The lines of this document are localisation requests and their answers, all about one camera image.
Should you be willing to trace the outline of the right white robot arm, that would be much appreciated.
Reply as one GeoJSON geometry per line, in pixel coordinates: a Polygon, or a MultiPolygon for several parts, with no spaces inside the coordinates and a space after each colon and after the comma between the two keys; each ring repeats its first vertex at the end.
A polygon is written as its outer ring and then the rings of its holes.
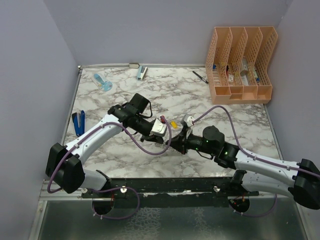
{"type": "Polygon", "coordinates": [[[235,170],[229,189],[236,196],[246,191],[268,192],[292,198],[312,210],[320,208],[320,170],[311,160],[285,161],[250,152],[226,142],[215,126],[206,127],[201,136],[183,127],[165,144],[183,155],[189,150],[210,155],[219,166],[235,170]]]}

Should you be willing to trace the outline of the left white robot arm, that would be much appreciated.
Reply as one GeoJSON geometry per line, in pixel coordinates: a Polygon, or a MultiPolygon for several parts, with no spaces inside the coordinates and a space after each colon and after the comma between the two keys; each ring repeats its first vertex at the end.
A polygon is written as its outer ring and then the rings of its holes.
{"type": "Polygon", "coordinates": [[[87,188],[101,198],[106,197],[111,190],[109,178],[99,170],[84,170],[83,165],[105,142],[128,128],[141,134],[145,141],[163,143],[165,134],[171,132],[168,122],[164,116],[148,121],[142,114],[148,105],[150,101],[136,93],[129,102],[112,106],[99,123],[75,140],[66,145],[54,144],[45,170],[49,182],[68,194],[87,188]]]}

